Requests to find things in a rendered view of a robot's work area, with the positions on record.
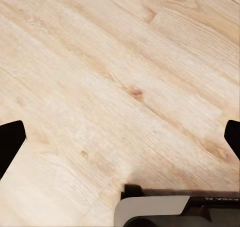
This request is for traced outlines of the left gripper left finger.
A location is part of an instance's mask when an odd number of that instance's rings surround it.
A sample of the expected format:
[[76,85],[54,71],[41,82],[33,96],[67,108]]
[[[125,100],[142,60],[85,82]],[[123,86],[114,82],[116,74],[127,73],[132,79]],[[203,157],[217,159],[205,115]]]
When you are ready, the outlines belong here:
[[21,120],[0,125],[0,180],[26,139]]

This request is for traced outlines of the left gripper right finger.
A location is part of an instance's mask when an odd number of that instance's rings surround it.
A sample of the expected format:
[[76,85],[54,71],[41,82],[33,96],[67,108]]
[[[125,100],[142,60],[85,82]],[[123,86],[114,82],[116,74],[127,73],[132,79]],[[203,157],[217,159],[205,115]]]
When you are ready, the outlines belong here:
[[240,122],[229,120],[227,122],[224,138],[240,160]]

